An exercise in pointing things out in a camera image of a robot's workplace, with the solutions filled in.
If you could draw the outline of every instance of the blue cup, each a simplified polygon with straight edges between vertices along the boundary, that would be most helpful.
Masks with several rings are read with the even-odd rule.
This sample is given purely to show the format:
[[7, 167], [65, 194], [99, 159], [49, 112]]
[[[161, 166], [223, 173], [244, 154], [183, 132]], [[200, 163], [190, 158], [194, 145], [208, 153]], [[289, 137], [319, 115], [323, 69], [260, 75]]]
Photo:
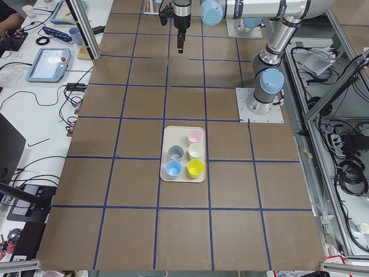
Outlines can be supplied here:
[[167, 172], [169, 178], [177, 179], [182, 172], [182, 165], [177, 160], [170, 160], [165, 166], [165, 171]]
[[69, 29], [69, 35], [70, 35], [72, 41], [76, 45], [81, 46], [83, 44], [82, 36], [81, 36], [80, 30], [78, 30], [78, 28], [76, 28], [76, 27], [70, 28]]

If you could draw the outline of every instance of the blue joint cap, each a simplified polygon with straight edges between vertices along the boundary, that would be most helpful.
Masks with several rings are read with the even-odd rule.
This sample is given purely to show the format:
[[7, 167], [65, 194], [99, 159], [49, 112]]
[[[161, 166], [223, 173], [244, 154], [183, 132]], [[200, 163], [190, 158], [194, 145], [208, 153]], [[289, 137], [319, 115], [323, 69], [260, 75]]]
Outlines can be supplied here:
[[260, 86], [268, 94], [277, 94], [284, 85], [284, 76], [276, 68], [264, 70], [260, 77]]
[[214, 0], [206, 0], [200, 6], [201, 20], [208, 26], [215, 26], [223, 19], [223, 8]]
[[243, 25], [246, 28], [255, 28], [259, 26], [262, 22], [261, 17], [250, 17], [250, 18], [244, 18], [243, 19]]

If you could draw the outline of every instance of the white mounting plate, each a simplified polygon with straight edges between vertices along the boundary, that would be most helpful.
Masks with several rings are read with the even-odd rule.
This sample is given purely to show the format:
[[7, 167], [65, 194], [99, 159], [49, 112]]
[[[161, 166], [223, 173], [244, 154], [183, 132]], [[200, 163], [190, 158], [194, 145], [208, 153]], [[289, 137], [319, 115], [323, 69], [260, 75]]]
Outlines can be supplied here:
[[246, 100], [249, 95], [254, 93], [254, 88], [236, 88], [238, 116], [240, 122], [248, 123], [284, 123], [281, 107], [279, 105], [273, 106], [270, 113], [266, 115], [258, 115], [252, 113], [246, 106]]
[[234, 27], [234, 19], [227, 19], [227, 30], [229, 38], [238, 38], [238, 39], [262, 39], [263, 34], [261, 33], [260, 27], [254, 28], [250, 32], [238, 32]]

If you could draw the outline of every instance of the person's arm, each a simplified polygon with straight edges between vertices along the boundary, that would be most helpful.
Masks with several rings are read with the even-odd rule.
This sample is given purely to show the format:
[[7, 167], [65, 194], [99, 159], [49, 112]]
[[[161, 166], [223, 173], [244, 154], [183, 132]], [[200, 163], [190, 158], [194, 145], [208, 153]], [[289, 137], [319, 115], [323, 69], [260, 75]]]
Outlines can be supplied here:
[[0, 22], [0, 36], [6, 37], [6, 32], [18, 29], [24, 21], [24, 18], [19, 13], [11, 14], [6, 20]]

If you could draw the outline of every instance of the tray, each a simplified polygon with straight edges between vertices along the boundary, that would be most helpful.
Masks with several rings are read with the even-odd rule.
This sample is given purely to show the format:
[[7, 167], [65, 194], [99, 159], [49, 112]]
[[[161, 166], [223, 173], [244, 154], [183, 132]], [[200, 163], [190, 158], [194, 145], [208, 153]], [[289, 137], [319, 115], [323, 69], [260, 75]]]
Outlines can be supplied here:
[[[202, 140], [205, 152], [200, 159], [205, 166], [204, 172], [197, 178], [191, 178], [189, 176], [189, 172], [187, 171], [187, 165], [190, 161], [189, 157], [189, 142], [187, 141], [187, 133], [192, 129], [201, 130], [204, 134], [204, 139]], [[203, 128], [200, 127], [182, 127], [182, 126], [168, 126], [164, 130], [164, 140], [163, 140], [163, 150], [161, 152], [161, 165], [160, 165], [160, 178], [163, 181], [167, 182], [188, 182], [188, 183], [201, 183], [206, 178], [206, 136], [205, 131]], [[182, 164], [182, 172], [178, 176], [177, 179], [172, 179], [168, 176], [167, 172], [165, 171], [165, 165], [171, 160], [168, 156], [168, 150], [173, 145], [179, 145], [183, 148], [184, 154], [183, 158], [180, 160]]]

